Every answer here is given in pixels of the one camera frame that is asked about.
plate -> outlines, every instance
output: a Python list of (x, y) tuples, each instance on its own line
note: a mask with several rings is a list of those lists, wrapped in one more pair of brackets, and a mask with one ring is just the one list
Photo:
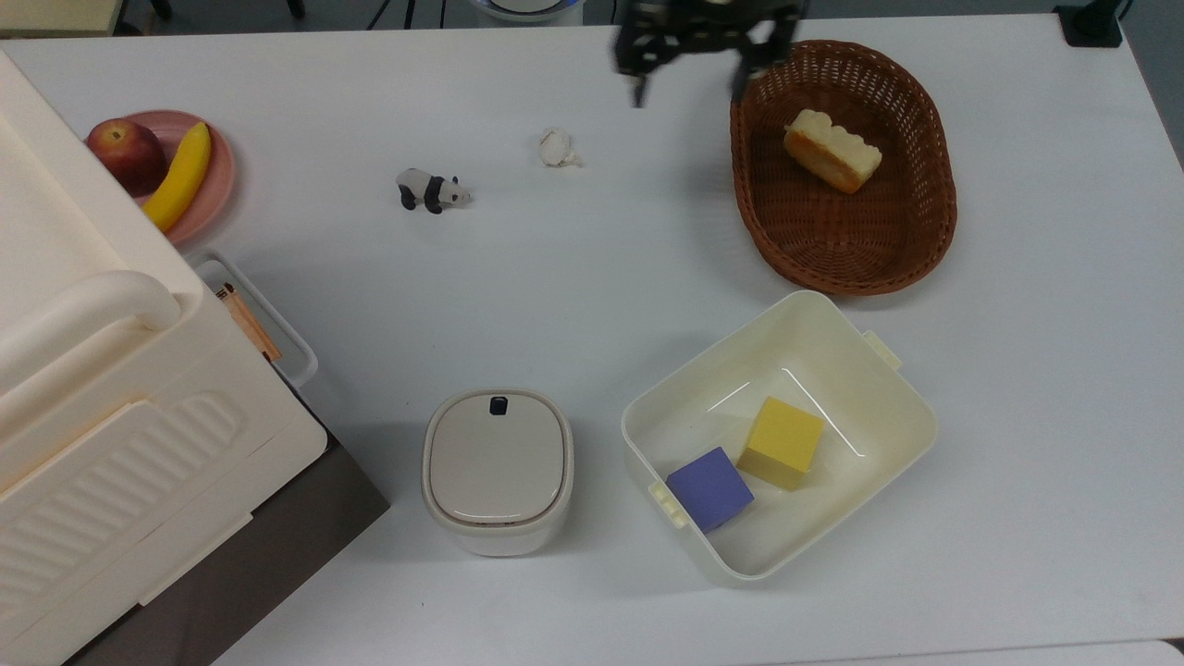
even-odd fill
[[(181, 139), (191, 127), (199, 122), (205, 122), (210, 127), (210, 139), (213, 141), (213, 147), (210, 153), (206, 178), (201, 181), (201, 187), (193, 198), (193, 203), (181, 214), (181, 219), (165, 232), (165, 237), (174, 246), (180, 248), (212, 231), (219, 220), (219, 213), (230, 199), (231, 190), (234, 187), (234, 154), (223, 135), (208, 121), (185, 111), (153, 110), (124, 117), (150, 129), (156, 139), (160, 139), (161, 147), (165, 148), (165, 156), (168, 158), (169, 162), (173, 161), (178, 145), (181, 143)], [(143, 205), (149, 197), (150, 194), (136, 197), (136, 203)]]

plastic container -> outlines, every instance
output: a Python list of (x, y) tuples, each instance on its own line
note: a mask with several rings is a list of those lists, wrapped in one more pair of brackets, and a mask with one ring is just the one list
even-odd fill
[(424, 437), (424, 504), (474, 553), (542, 547), (567, 517), (572, 429), (551, 399), (523, 389), (449, 398)]
[[(830, 299), (797, 292), (625, 409), (629, 474), (710, 581), (759, 582), (933, 446), (933, 410), (899, 367), (879, 338), (861, 335)], [(664, 479), (715, 447), (735, 461), (768, 396), (826, 422), (813, 465), (792, 492), (741, 473), (755, 500), (704, 536)]]
[(259, 326), (263, 327), (263, 331), (268, 333), (271, 341), (279, 348), (282, 356), (272, 365), (283, 374), (292, 389), (300, 389), (316, 374), (317, 360), (316, 354), (313, 353), (313, 347), (308, 346), (308, 342), (300, 337), (300, 333), (255, 288), (255, 284), (243, 275), (243, 271), (238, 267), (217, 250), (202, 250), (186, 257), (186, 260), (193, 267), (198, 277), (212, 292), (217, 293), (227, 282), (238, 290), (243, 297), (243, 302), (250, 308), (251, 314), (258, 320)]

brown wicker basket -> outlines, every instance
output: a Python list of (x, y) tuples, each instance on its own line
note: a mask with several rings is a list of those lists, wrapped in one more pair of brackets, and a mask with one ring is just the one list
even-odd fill
[[(844, 194), (785, 152), (785, 126), (825, 111), (880, 148), (880, 168)], [(946, 137), (921, 84), (883, 53), (845, 41), (802, 41), (784, 65), (732, 104), (736, 201), (777, 273), (828, 294), (902, 289), (941, 261), (957, 207)]]

banana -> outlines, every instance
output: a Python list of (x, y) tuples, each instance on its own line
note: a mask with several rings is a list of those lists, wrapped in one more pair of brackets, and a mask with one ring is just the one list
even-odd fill
[(191, 127), (181, 139), (165, 181), (142, 206), (148, 219), (161, 231), (172, 229), (193, 203), (206, 178), (211, 148), (210, 128), (204, 122)]

red apple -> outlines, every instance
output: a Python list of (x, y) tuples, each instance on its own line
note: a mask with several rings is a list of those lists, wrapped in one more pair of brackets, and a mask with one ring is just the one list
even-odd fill
[(156, 135), (127, 119), (96, 124), (86, 136), (86, 147), (133, 197), (152, 194), (168, 173), (168, 160)]

